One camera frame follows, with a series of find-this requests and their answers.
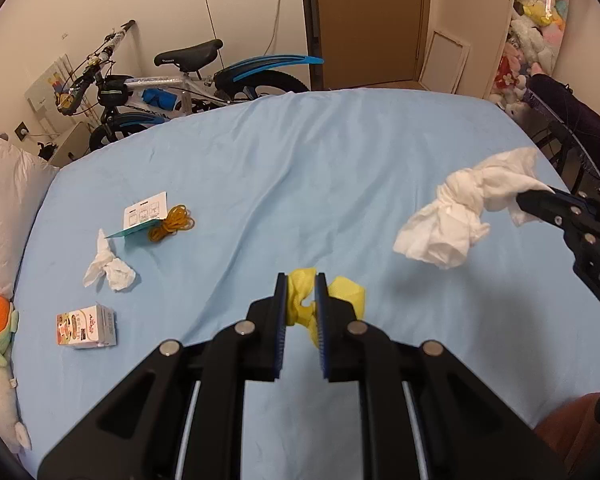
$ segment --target carton with cartoon print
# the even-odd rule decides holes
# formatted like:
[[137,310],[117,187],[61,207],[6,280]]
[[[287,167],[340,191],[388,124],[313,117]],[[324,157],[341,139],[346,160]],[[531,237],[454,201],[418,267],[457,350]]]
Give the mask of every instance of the carton with cartoon print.
[[56,316],[56,341],[73,348],[93,348],[116,344],[113,310],[95,304]]

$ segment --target instruction card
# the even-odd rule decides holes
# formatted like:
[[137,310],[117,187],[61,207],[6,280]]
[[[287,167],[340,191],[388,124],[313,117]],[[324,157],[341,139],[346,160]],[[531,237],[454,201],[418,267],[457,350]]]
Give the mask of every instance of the instruction card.
[[136,231],[158,225],[167,218],[167,192],[141,200],[125,209],[122,221],[122,231],[107,236],[107,238],[120,238]]

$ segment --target brown wooden door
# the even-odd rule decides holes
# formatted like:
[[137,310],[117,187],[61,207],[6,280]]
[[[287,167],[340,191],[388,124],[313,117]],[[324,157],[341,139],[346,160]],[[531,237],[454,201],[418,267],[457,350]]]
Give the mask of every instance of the brown wooden door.
[[325,89],[418,79],[428,0],[317,0],[317,10]]

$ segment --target electrical outlet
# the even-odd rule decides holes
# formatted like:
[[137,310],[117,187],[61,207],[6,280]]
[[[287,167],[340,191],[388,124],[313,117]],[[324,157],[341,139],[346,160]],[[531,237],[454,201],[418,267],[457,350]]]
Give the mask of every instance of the electrical outlet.
[[23,140],[25,136],[29,133],[29,129],[26,127],[25,123],[18,124],[18,127],[14,130],[16,135],[20,140]]

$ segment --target white cable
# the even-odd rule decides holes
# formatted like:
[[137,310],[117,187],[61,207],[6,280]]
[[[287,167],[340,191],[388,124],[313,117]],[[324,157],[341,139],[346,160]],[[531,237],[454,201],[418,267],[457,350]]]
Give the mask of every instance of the white cable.
[[269,41],[269,46],[267,47],[267,49],[264,51],[263,56],[267,55],[267,52],[269,51],[269,49],[271,48],[271,45],[273,44],[273,40],[276,37],[276,32],[278,31],[278,22],[280,20],[280,1],[278,0],[278,4],[276,6],[276,19],[273,21],[273,33],[271,35],[271,41]]

